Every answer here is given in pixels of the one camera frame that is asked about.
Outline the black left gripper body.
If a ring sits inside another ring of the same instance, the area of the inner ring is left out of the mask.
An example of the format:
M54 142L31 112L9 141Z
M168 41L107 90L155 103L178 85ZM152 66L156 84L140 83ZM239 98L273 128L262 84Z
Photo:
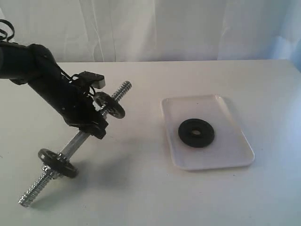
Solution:
M86 86L79 77L51 79L50 105L73 127L102 118L92 102L95 88Z

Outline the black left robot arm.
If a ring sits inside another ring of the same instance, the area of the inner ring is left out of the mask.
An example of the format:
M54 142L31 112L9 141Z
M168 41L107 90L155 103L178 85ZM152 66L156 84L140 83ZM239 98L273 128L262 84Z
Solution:
M105 136L108 122L95 109L95 93L90 92L104 87L103 75L84 71L70 77L58 66L46 47L2 41L0 77L16 85L28 84L69 126L98 139Z

